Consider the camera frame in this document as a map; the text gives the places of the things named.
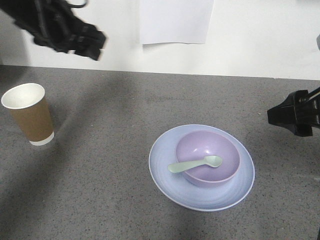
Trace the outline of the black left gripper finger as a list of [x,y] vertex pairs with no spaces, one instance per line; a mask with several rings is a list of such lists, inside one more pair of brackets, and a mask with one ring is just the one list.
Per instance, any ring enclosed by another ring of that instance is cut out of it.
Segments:
[[88,47],[85,49],[76,49],[74,51],[76,55],[82,56],[82,57],[87,57],[90,58],[94,61],[98,61],[101,55],[101,50],[99,48],[95,47]]
[[101,31],[86,31],[76,35],[73,48],[75,50],[102,49],[106,37]]

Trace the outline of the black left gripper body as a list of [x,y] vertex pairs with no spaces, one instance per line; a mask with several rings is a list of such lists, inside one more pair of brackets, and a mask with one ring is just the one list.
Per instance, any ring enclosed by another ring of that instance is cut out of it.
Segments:
[[72,4],[66,0],[13,0],[14,23],[33,36],[35,44],[50,47],[57,52],[75,51],[74,40],[81,32],[98,31],[72,12],[88,4]]

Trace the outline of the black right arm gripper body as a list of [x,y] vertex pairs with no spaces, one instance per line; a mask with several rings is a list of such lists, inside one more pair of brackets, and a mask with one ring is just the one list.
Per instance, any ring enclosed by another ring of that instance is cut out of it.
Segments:
[[320,89],[297,90],[267,111],[268,123],[285,128],[299,137],[310,137],[320,127]]

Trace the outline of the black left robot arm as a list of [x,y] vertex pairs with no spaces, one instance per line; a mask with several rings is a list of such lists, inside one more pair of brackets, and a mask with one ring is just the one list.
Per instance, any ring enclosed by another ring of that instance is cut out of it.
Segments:
[[56,52],[88,57],[97,61],[107,37],[78,18],[72,9],[87,5],[66,0],[2,0],[0,9],[14,19],[14,24],[33,36],[35,44]]

